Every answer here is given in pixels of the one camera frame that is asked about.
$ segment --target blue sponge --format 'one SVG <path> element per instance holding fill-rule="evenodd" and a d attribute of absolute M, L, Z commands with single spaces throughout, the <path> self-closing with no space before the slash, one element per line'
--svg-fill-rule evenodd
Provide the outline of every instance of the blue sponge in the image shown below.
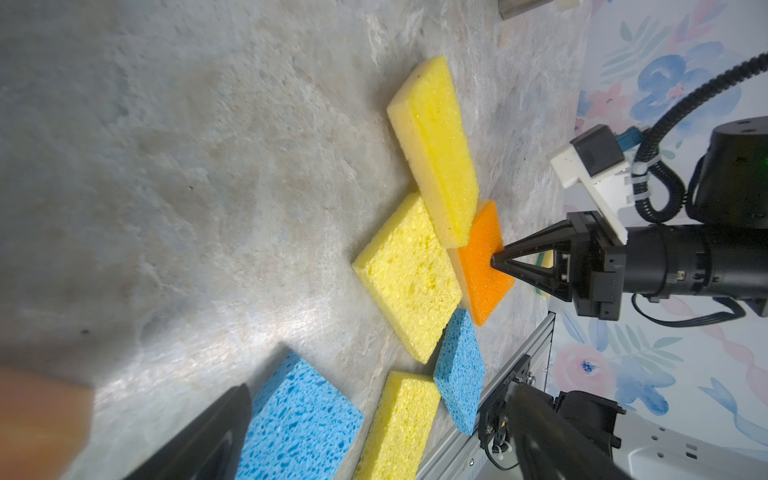
<path fill-rule="evenodd" d="M 236 480 L 333 478 L 363 414 L 291 352 L 253 399 Z"/>
<path fill-rule="evenodd" d="M 480 403 L 485 365 L 469 312 L 458 308 L 445 328 L 435 384 L 459 431 L 471 435 Z"/>

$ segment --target orange sponge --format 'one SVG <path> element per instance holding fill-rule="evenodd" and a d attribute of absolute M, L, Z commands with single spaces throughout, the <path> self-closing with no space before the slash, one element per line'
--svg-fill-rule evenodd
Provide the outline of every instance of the orange sponge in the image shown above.
<path fill-rule="evenodd" d="M 462 286 L 464 307 L 482 326 L 515 285 L 515 279 L 491 268 L 491 255 L 504 249 L 495 202 L 486 202 L 475 216 L 466 247 L 453 250 L 451 258 Z"/>

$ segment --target blue flower pattern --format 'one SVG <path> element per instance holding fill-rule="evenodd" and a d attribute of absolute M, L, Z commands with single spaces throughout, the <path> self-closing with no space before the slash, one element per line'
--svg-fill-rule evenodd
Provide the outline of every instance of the blue flower pattern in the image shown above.
<path fill-rule="evenodd" d="M 669 412 L 669 403 L 656 389 L 674 385 L 672 375 L 661 368 L 650 371 L 632 357 L 622 358 L 615 372 L 616 401 L 619 405 L 635 410 L 630 404 L 639 399 L 654 415 Z"/>
<path fill-rule="evenodd" d="M 637 88 L 644 96 L 630 109 L 629 115 L 642 124 L 653 124 L 675 105 L 714 75 L 706 68 L 691 68 L 723 54 L 723 44 L 709 41 L 692 47 L 685 56 L 664 55 L 653 60 L 637 76 Z M 733 87 L 696 109 L 678 125 L 682 137 L 710 128 L 710 117 L 728 115 L 741 99 L 741 89 Z"/>
<path fill-rule="evenodd" d="M 768 446 L 768 429 L 755 425 L 739 414 L 739 406 L 736 399 L 731 395 L 725 386 L 715 378 L 710 378 L 712 388 L 700 386 L 699 390 L 706 393 L 712 399 L 720 403 L 725 410 L 733 414 L 733 425 L 742 432 L 748 439 L 752 439 L 761 445 Z"/>
<path fill-rule="evenodd" d="M 656 340 L 651 346 L 640 327 L 637 327 L 637 333 L 635 333 L 632 328 L 625 326 L 627 335 L 624 335 L 624 329 L 621 329 L 619 325 L 614 325 L 616 330 L 614 336 L 608 328 L 607 322 L 593 318 L 589 321 L 587 328 L 589 335 L 587 335 L 579 322 L 572 319 L 566 312 L 564 312 L 562 320 L 566 331 L 575 341 L 592 345 L 598 352 L 605 352 L 610 345 L 616 353 L 617 356 L 608 358 L 608 360 L 616 376 L 614 399 L 619 405 L 637 411 L 632 404 L 640 400 L 654 415 L 664 415 L 669 412 L 669 403 L 657 389 L 674 385 L 675 378 L 660 367 L 660 364 L 672 366 L 670 362 L 661 357 L 665 356 L 675 358 L 679 362 L 683 361 L 663 350 L 663 348 L 680 341 L 680 337 L 664 337 Z M 591 373 L 595 366 L 584 361 L 581 368 L 586 373 Z"/>
<path fill-rule="evenodd" d="M 577 117 L 584 117 L 587 112 L 589 112 L 589 109 L 592 107 L 592 104 L 594 102 L 587 101 L 587 92 L 586 91 L 579 91 L 578 92 L 578 107 L 576 108 L 576 116 Z"/>

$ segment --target blue connector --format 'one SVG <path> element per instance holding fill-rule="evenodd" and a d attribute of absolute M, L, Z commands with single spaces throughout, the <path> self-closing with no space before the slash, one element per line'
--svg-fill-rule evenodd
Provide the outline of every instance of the blue connector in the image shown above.
<path fill-rule="evenodd" d="M 627 151 L 643 141 L 643 132 L 637 127 L 629 127 L 623 134 L 616 135 L 621 151 Z"/>

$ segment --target black cable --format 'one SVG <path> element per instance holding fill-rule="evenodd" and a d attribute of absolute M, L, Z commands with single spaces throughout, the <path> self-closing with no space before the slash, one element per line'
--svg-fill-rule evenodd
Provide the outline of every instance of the black cable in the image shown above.
<path fill-rule="evenodd" d="M 696 162 L 696 168 L 694 168 L 694 174 L 690 176 L 690 182 L 688 182 L 688 193 L 685 194 L 685 214 L 688 218 L 695 218 L 697 216 L 697 208 L 694 206 L 694 196 L 696 195 L 696 189 L 699 187 L 699 179 L 701 177 L 701 166 L 704 163 L 704 157 L 700 158 Z"/>
<path fill-rule="evenodd" d="M 632 306 L 635 310 L 645 318 L 649 319 L 653 323 L 658 323 L 659 325 L 663 326 L 673 326 L 677 328 L 683 328 L 688 326 L 706 326 L 706 325 L 714 325 L 715 323 L 722 323 L 727 322 L 729 320 L 735 320 L 739 318 L 743 318 L 746 315 L 746 312 L 743 308 L 741 308 L 741 305 L 739 305 L 736 300 L 732 298 L 728 298 L 726 296 L 715 296 L 713 297 L 714 301 L 718 302 L 720 305 L 724 305 L 726 308 L 731 309 L 731 313 L 728 312 L 715 312 L 711 313 L 709 315 L 705 316 L 698 316 L 693 319 L 688 320 L 678 320 L 676 322 L 668 322 L 666 320 L 659 320 L 655 319 L 652 316 L 648 316 L 643 312 L 643 310 L 640 310 L 640 307 L 637 306 L 637 294 L 632 294 Z"/>
<path fill-rule="evenodd" d="M 659 144 L 670 131 L 680 123 L 686 115 L 696 110 L 704 102 L 715 95 L 733 87 L 748 78 L 768 71 L 768 52 L 752 57 L 741 65 L 717 75 L 712 80 L 701 85 L 689 93 L 683 100 L 675 104 L 664 114 L 659 121 L 644 135 L 640 147 L 637 149 L 635 162 L 648 162 L 659 154 Z M 658 178 L 669 192 L 667 205 L 661 210 L 655 210 L 650 204 L 650 198 L 636 200 L 634 203 L 637 212 L 643 220 L 651 223 L 663 223 L 669 221 L 680 212 L 685 201 L 685 184 L 663 161 L 651 165 L 648 171 Z M 648 183 L 642 182 L 634 185 L 634 194 L 642 194 L 648 191 Z"/>
<path fill-rule="evenodd" d="M 488 451 L 488 443 L 490 443 L 490 442 L 483 442 L 483 449 L 485 450 L 485 456 L 488 457 L 488 460 L 491 461 L 493 466 L 495 466 L 496 468 L 498 468 L 499 470 L 501 470 L 503 472 L 506 472 L 507 470 L 512 470 L 514 467 L 520 465 L 520 462 L 517 462 L 517 463 L 515 463 L 511 467 L 502 467 L 501 465 L 496 463 L 496 461 L 493 459 L 493 455 L 491 455 L 491 453 Z"/>

